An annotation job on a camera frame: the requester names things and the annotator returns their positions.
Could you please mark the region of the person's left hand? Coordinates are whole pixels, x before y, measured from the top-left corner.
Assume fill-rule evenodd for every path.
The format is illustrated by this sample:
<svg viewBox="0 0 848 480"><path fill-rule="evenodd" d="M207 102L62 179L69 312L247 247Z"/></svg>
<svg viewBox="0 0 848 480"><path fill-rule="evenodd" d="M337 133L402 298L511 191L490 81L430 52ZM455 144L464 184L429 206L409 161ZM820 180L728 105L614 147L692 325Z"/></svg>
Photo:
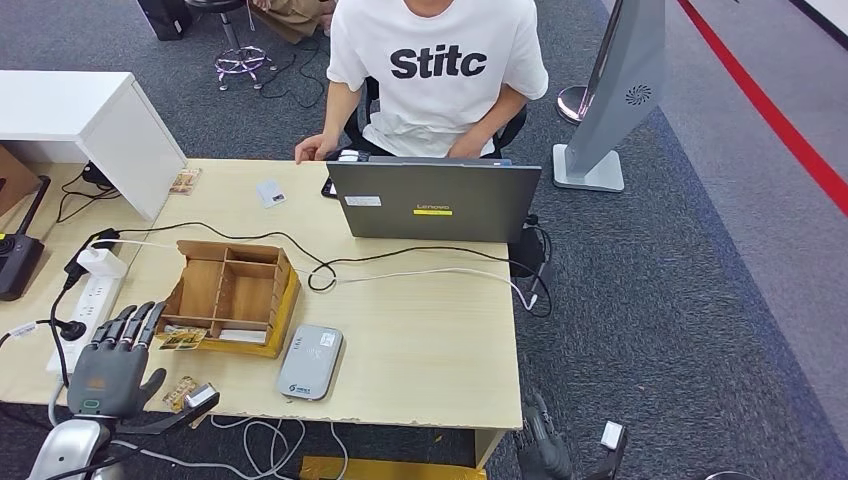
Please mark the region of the person's left hand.
<svg viewBox="0 0 848 480"><path fill-rule="evenodd" d="M492 134L472 129L460 136L450 147L448 158L480 158Z"/></svg>

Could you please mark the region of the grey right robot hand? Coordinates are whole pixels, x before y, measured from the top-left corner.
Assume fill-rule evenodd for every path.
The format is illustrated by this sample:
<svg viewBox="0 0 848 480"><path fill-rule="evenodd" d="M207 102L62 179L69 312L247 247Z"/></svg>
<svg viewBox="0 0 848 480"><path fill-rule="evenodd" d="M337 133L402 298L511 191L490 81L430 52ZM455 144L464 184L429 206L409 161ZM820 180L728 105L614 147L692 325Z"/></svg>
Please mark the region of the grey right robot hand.
<svg viewBox="0 0 848 480"><path fill-rule="evenodd" d="M513 432L522 479L572 479L573 464L564 435L554 426L538 391L522 402L522 427Z"/></svg>

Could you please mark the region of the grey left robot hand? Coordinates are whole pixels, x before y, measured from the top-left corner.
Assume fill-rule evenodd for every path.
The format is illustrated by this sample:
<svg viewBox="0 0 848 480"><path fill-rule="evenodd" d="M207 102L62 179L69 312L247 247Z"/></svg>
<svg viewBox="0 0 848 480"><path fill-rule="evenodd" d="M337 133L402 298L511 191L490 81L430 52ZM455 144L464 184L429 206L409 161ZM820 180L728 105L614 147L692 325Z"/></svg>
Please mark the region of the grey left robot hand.
<svg viewBox="0 0 848 480"><path fill-rule="evenodd" d="M83 348L67 393L75 416L130 419L159 391L167 372L144 374L165 302L129 305L103 323Z"/></svg>

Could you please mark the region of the person's right hand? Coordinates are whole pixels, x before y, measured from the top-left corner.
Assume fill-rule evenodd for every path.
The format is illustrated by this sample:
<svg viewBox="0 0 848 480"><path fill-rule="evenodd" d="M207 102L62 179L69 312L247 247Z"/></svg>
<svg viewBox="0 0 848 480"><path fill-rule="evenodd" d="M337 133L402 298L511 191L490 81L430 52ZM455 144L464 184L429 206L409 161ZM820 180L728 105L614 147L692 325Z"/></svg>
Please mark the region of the person's right hand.
<svg viewBox="0 0 848 480"><path fill-rule="evenodd" d="M309 161L325 161L337 150L339 136L332 133L321 133L301 140L294 150L294 161L301 164Z"/></svg>

